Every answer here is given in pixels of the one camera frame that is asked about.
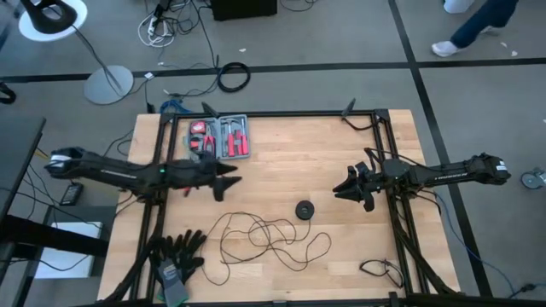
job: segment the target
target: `wooden table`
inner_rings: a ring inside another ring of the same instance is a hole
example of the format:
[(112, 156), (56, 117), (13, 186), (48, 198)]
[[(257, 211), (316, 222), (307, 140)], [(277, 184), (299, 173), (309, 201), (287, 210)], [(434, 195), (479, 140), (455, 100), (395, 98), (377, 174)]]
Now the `wooden table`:
[[(424, 162), (411, 111), (389, 112), (399, 153)], [(159, 115), (138, 116), (129, 161), (150, 162), (159, 120)], [(369, 117), (351, 120), (357, 125), (369, 125)], [(174, 159), (185, 157), (182, 143), (188, 122), (184, 119), (178, 124)], [(305, 247), (319, 232), (331, 236), (332, 246), (326, 256), (301, 272), (287, 269), (271, 252), (250, 263), (232, 265), (229, 281), (221, 287), (210, 283), (199, 269), (187, 284), (190, 302), (385, 298), (391, 291), (403, 296), (404, 291), (386, 277), (373, 277), (358, 270), (358, 265), (367, 259), (386, 258), (398, 263), (385, 193), (375, 194), (372, 212), (365, 212), (362, 204), (336, 199), (332, 193), (332, 188), (346, 179), (348, 165), (368, 163), (363, 148), (375, 147), (372, 130), (354, 131), (339, 117), (250, 118), (248, 124), (252, 156), (227, 162), (239, 167), (234, 176), (242, 176), (242, 181), (226, 192), (224, 202), (214, 201), (209, 188), (192, 190), (188, 198), (183, 197), (182, 191), (169, 191), (163, 235), (183, 234), (186, 229), (208, 232), (225, 212), (247, 211), (265, 220), (287, 218), (296, 225), (301, 237), (308, 223), (296, 218), (294, 208), (300, 200), (310, 200), (316, 209), (310, 237), (287, 249), (303, 260)], [(411, 207), (423, 256), (448, 286), (458, 289), (436, 206), (416, 199), (411, 201)], [(116, 218), (98, 298), (112, 292), (135, 259), (142, 214), (143, 205), (133, 205)], [(217, 282), (227, 276), (219, 251), (226, 222), (211, 233), (203, 249), (204, 270)], [(247, 217), (237, 217), (231, 229), (246, 231), (251, 223)], [(311, 246), (310, 257), (327, 247), (328, 240), (320, 237)], [(227, 248), (245, 258), (258, 251), (245, 235), (232, 237)], [(411, 257), (409, 264), (414, 267)], [(418, 289), (414, 270), (411, 275), (414, 289)], [(148, 263), (142, 276), (140, 297), (146, 292)]]

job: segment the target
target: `screwdriver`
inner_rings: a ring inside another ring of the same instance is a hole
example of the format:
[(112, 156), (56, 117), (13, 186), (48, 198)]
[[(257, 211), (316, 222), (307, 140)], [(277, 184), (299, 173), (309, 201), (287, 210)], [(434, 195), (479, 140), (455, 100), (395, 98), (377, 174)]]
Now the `screwdriver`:
[(228, 122), (228, 155), (230, 157), (235, 157), (235, 140), (233, 139), (233, 134), (231, 134), (231, 123)]
[(242, 120), (241, 128), (242, 128), (242, 136), (241, 136), (242, 154), (248, 154), (248, 142), (247, 142), (245, 119)]

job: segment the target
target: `floor lamp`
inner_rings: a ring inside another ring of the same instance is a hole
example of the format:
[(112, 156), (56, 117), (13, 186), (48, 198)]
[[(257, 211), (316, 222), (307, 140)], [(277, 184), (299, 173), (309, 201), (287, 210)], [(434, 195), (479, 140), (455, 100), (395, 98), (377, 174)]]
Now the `floor lamp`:
[[(89, 42), (79, 31), (87, 18), (87, 6), (81, 0), (41, 0), (38, 4), (21, 0), (21, 3), (26, 9), (19, 20), (23, 36), (36, 42), (52, 42), (76, 33), (93, 55)], [(102, 105), (126, 97), (134, 83), (131, 71), (118, 65), (106, 66), (97, 56), (95, 58), (102, 68), (85, 81), (84, 96)]]

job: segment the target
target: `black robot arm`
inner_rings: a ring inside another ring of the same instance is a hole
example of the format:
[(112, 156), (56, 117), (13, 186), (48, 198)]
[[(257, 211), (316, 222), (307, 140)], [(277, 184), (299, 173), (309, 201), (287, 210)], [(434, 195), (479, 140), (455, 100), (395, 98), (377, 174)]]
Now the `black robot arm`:
[(504, 184), (510, 174), (502, 159), (482, 153), (471, 159), (448, 165), (424, 166), (411, 165), (400, 159), (386, 159), (383, 162), (383, 172), (375, 173), (374, 149), (365, 148), (370, 157), (370, 170), (361, 162), (355, 167), (349, 166), (348, 178), (334, 188), (335, 197), (360, 202), (364, 200), (366, 211), (374, 210), (372, 192), (380, 192), (384, 188), (394, 188), (397, 194), (415, 195), (423, 188), (431, 188), (445, 184), (460, 182), (480, 182), (483, 184)]
[(88, 178), (130, 190), (134, 195), (151, 198), (164, 188), (198, 188), (210, 186), (217, 201), (240, 177), (219, 177), (237, 168), (219, 163), (203, 154), (198, 161), (178, 159), (163, 164), (138, 165), (103, 157), (82, 148), (63, 148), (51, 153), (45, 169), (53, 178)]

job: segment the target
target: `wheel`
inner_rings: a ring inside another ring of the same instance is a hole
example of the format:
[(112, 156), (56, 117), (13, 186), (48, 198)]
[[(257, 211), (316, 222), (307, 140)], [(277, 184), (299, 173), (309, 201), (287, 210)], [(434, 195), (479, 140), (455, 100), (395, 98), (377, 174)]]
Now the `wheel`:
[(539, 189), (543, 186), (543, 182), (534, 172), (528, 171), (521, 175), (521, 183), (529, 189)]

